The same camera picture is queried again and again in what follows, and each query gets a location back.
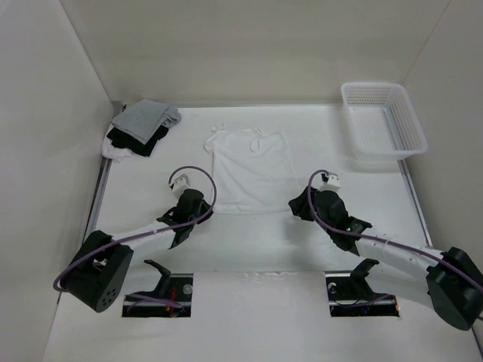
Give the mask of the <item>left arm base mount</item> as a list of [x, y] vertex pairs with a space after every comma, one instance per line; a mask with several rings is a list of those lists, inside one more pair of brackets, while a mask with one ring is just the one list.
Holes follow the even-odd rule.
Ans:
[[189, 318], [194, 275], [176, 274], [152, 259], [128, 274], [124, 318]]

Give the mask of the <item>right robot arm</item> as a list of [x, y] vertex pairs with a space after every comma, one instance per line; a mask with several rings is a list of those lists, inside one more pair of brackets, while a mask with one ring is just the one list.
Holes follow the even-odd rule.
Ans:
[[317, 222], [339, 249], [362, 257], [349, 285], [358, 298], [401, 296], [463, 331], [480, 318], [482, 273], [464, 250], [411, 247], [370, 235], [372, 225], [349, 215], [333, 191], [306, 187], [288, 206], [295, 217]]

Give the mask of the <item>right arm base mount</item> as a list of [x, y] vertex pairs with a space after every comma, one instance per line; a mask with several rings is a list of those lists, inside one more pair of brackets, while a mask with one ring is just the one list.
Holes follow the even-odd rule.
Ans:
[[364, 259], [352, 271], [325, 274], [329, 312], [333, 318], [399, 317], [393, 295], [375, 293], [365, 278], [379, 262]]

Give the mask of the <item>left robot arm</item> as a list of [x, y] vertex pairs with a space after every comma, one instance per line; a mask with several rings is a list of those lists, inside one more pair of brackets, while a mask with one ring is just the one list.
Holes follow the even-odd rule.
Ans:
[[[97, 313], [107, 310], [122, 293], [139, 302], [164, 302], [169, 292], [168, 270], [147, 256], [178, 247], [189, 238], [196, 225], [212, 214], [213, 206], [202, 192], [186, 189], [174, 207], [132, 235], [116, 240], [96, 230], [89, 234], [54, 286]], [[143, 291], [128, 292], [122, 287], [133, 262], [150, 265], [161, 275], [150, 275], [143, 283]]]

